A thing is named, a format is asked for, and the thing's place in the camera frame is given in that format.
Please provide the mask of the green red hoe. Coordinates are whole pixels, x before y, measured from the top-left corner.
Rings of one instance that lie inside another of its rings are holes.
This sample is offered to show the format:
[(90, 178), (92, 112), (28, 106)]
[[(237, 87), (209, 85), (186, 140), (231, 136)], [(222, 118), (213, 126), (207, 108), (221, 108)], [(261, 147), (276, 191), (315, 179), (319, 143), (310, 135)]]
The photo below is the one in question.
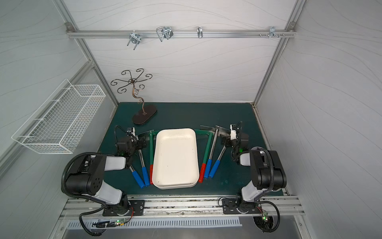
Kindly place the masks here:
[(205, 153), (204, 153), (204, 158), (203, 158), (203, 162), (202, 162), (202, 166), (201, 166), (201, 170), (200, 170), (200, 176), (199, 176), (199, 180), (198, 180), (199, 183), (203, 183), (205, 172), (206, 172), (207, 161), (209, 159), (209, 153), (210, 153), (213, 133), (210, 131), (207, 131), (207, 130), (203, 130), (203, 129), (195, 129), (194, 131), (195, 131), (196, 135), (207, 135), (208, 136), (208, 141), (207, 141), (207, 145), (206, 145), (206, 149), (205, 149)]
[(149, 150), (150, 150), (150, 172), (149, 172), (149, 179), (150, 184), (153, 184), (152, 180), (152, 174), (153, 174), (153, 164), (154, 164), (154, 139), (156, 135), (158, 134), (158, 130), (152, 130), (149, 133)]

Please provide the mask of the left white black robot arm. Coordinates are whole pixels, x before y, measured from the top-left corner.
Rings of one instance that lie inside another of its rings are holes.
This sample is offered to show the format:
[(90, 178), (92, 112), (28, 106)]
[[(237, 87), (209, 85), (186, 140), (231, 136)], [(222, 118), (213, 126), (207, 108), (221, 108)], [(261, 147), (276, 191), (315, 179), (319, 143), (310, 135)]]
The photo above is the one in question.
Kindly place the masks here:
[(115, 215), (132, 213), (132, 205), (126, 193), (105, 182), (106, 171), (129, 169), (140, 188), (146, 183), (132, 166), (132, 156), (146, 146), (144, 139), (129, 136), (125, 142), (118, 142), (118, 156), (94, 152), (81, 153), (72, 158), (64, 168), (61, 190), (72, 198), (82, 198), (99, 203)]

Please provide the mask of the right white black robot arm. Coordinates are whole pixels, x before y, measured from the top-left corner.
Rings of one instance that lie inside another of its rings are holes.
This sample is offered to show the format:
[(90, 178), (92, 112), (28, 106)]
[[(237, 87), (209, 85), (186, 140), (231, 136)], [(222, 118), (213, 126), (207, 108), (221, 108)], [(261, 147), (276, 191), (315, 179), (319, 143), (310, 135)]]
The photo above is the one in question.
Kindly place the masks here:
[(250, 168), (250, 182), (237, 194), (236, 209), (246, 214), (258, 207), (257, 202), (270, 192), (286, 188), (287, 178), (275, 150), (267, 150), (260, 146), (249, 148), (249, 135), (236, 135), (226, 140), (232, 146), (233, 161)]

